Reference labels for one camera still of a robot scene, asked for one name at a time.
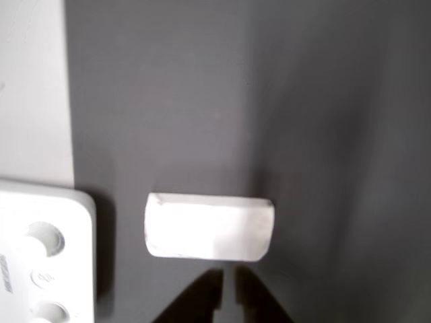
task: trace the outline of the gray wall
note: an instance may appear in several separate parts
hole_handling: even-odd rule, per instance
[[[250,267],[297,322],[429,322],[430,29],[398,1],[67,2],[75,183],[99,322],[152,322],[232,263],[159,259],[152,190],[271,198]]]

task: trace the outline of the white wall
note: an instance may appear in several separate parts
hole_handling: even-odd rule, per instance
[[[63,11],[0,0],[0,177],[73,186]]]

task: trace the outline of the white panel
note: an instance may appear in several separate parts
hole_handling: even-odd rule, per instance
[[[145,208],[145,242],[159,257],[258,261],[273,225],[265,199],[151,193]]]
[[[0,0],[0,177],[73,186],[62,0]]]
[[[94,322],[95,216],[82,192],[0,180],[0,321]]]

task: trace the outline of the white rectangular block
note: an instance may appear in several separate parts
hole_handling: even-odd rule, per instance
[[[266,199],[151,193],[144,224],[153,256],[258,261],[269,248],[274,206]]]

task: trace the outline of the white device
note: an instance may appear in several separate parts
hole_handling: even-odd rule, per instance
[[[150,193],[145,242],[153,256],[258,261],[274,226],[270,200]]]
[[[94,322],[95,216],[85,193],[0,180],[1,322]]]

